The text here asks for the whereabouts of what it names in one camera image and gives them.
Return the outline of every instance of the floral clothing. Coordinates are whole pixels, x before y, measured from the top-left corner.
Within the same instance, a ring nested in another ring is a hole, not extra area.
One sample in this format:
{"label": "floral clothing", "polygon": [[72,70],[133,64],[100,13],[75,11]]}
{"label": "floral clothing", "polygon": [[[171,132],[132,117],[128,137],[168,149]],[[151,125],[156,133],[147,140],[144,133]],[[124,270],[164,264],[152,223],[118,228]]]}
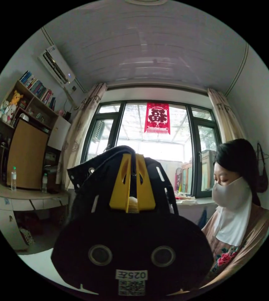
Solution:
{"label": "floral clothing", "polygon": [[269,227],[269,210],[252,204],[249,223],[241,246],[231,246],[214,236],[215,212],[202,229],[214,256],[214,264],[200,287],[216,278],[224,270],[230,274],[239,270],[261,246]]}

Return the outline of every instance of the pikachu plush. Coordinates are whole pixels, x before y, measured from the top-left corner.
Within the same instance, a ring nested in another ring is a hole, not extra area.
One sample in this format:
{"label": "pikachu plush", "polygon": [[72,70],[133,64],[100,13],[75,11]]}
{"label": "pikachu plush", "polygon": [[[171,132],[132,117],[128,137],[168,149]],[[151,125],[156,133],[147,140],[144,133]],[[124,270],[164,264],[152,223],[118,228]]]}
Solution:
{"label": "pikachu plush", "polygon": [[18,102],[20,101],[20,99],[23,98],[23,97],[24,97],[24,95],[21,95],[20,93],[18,93],[17,90],[15,90],[9,105],[11,105],[11,104],[17,105]]}

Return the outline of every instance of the white teddy bear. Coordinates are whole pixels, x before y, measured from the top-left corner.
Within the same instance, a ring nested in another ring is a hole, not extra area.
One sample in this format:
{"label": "white teddy bear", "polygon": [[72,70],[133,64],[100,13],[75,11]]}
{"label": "white teddy bear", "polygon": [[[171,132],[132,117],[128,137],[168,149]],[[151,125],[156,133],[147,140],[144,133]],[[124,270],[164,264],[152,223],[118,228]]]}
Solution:
{"label": "white teddy bear", "polygon": [[16,111],[17,105],[16,104],[11,104],[8,106],[8,112],[6,115],[2,116],[2,120],[4,122],[7,122],[8,124],[11,124],[11,119],[13,117],[14,112]]}
{"label": "white teddy bear", "polygon": [[9,102],[7,100],[4,100],[0,106],[0,119],[2,118],[3,115],[7,114],[8,106],[9,106]]}

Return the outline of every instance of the qr code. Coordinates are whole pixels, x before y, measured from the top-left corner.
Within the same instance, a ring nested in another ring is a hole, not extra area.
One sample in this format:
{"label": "qr code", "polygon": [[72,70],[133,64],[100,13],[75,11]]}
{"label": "qr code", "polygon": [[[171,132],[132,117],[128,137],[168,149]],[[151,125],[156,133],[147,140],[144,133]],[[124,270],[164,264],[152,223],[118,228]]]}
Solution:
{"label": "qr code", "polygon": [[119,296],[144,296],[145,281],[119,280]]}

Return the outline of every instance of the wall-mounted air conditioner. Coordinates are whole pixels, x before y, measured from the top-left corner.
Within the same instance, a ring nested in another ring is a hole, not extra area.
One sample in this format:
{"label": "wall-mounted air conditioner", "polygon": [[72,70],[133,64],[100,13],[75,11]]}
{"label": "wall-mounted air conditioner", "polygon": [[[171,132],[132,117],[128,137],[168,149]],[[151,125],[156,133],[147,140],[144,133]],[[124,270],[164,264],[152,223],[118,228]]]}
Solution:
{"label": "wall-mounted air conditioner", "polygon": [[64,88],[75,80],[75,74],[55,45],[44,50],[38,58],[61,87]]}

